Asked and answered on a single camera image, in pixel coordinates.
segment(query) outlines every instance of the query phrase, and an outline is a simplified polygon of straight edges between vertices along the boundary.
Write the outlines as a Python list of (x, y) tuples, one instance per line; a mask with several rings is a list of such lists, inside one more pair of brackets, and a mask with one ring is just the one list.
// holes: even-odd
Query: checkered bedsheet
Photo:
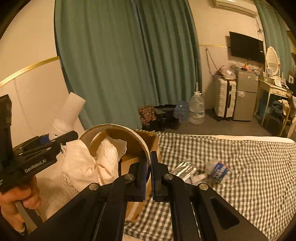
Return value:
[[(157, 133), (162, 162), (173, 170), (184, 159), (202, 173), (211, 158), (230, 170), (230, 180), (214, 189), (269, 241), (276, 240), (296, 212), (296, 143), (232, 141), (173, 133)], [(173, 230), (168, 203), (152, 197), (128, 235), (145, 241), (171, 241)]]

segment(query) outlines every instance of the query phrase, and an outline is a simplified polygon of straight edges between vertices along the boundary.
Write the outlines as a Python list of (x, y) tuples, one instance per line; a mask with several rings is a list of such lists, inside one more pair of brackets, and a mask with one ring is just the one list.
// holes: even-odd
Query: white cylinder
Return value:
[(74, 123), (84, 104), (85, 99), (72, 92), (69, 94), (69, 97), (54, 120), (53, 127), (49, 133), (50, 140), (74, 130)]

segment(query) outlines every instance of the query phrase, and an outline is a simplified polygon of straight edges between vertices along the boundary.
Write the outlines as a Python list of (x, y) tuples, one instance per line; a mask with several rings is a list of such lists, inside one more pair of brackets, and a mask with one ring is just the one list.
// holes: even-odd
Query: gray mini fridge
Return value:
[(235, 121), (250, 121), (253, 117), (258, 81), (256, 81), (256, 74), (236, 70), (237, 76), (237, 94), (235, 99), (233, 120)]

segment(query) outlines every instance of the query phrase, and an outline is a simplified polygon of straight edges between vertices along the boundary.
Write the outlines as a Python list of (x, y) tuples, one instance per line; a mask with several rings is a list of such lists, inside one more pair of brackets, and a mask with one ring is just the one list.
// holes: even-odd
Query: curtain fold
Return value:
[(202, 89), (195, 25), (187, 0), (134, 0), (161, 104), (188, 101)]
[(56, 0), (56, 45), (84, 128), (140, 128), (137, 108), (189, 100), (201, 70), (187, 0)]
[(289, 70), (293, 71), (292, 55), (286, 27), (276, 10), (263, 0), (255, 0), (259, 16), (263, 25), (266, 48), (272, 46), (281, 61), (281, 73), (288, 79)]

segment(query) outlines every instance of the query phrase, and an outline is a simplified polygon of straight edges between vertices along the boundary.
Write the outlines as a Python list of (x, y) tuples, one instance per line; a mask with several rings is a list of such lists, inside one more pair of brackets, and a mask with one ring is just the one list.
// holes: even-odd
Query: air conditioner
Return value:
[(258, 10), (252, 0), (213, 0), (215, 8), (221, 8), (256, 17)]

